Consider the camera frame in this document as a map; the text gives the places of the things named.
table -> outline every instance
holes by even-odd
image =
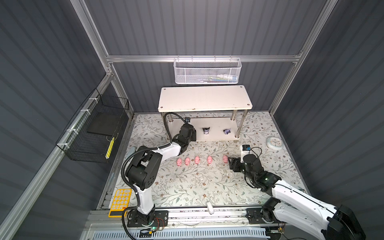
[[[230,118],[192,118],[191,124],[196,129],[197,141],[238,140],[250,109],[252,103],[243,85],[165,87],[161,89],[158,107],[163,118],[167,112],[233,111]],[[238,110],[244,110],[239,127],[235,121]],[[175,136],[179,133],[183,121],[173,119],[171,114],[168,116],[170,133]],[[203,127],[210,127],[208,135],[203,133]],[[236,129],[236,132],[224,134],[223,130],[229,128]]]

floral tablecloth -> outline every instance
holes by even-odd
[[[193,113],[180,114],[182,117],[230,117],[231,113]],[[237,113],[239,125],[242,113]],[[279,175],[298,189],[304,185],[284,147],[280,151],[269,149],[266,138],[278,136],[277,129],[268,112],[250,112],[244,121],[239,141],[200,141],[191,142],[188,149],[180,156],[181,167],[176,165],[175,157],[160,165],[156,180],[152,185],[152,199],[157,207],[199,206],[210,201],[213,205],[263,204],[269,195],[250,188],[241,173],[234,173],[228,164],[223,163],[223,155],[240,157],[240,146],[249,144],[263,149],[260,156],[265,170]],[[166,131],[160,114],[139,114],[136,118],[128,149],[132,146],[160,146],[167,143]],[[207,164],[207,157],[214,161]],[[200,164],[193,159],[199,156]],[[191,158],[186,166],[184,159]],[[119,176],[116,187],[126,187]],[[129,205],[137,204],[134,194]]]

white clock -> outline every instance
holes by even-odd
[[[278,137],[269,137],[266,139],[266,145],[273,150],[280,150],[283,148],[283,141]]]

yellow calculator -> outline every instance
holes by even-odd
[[[111,198],[111,209],[109,217],[121,217],[122,212],[128,207],[129,199],[131,198],[132,189],[118,189],[115,196]]]

striped gray wall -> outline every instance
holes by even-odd
[[[324,0],[86,0],[110,55],[297,54]]]
[[[0,16],[2,222],[105,72],[69,1],[0,1]],[[110,167],[64,159],[14,239],[76,239]]]
[[[242,65],[238,84],[245,86],[253,110],[268,110],[292,63]],[[185,86],[175,83],[173,63],[114,63],[114,66],[135,112],[157,112],[162,87]],[[175,96],[175,101],[180,98],[185,96]]]
[[[311,193],[384,225],[384,1],[339,1],[275,114]]]

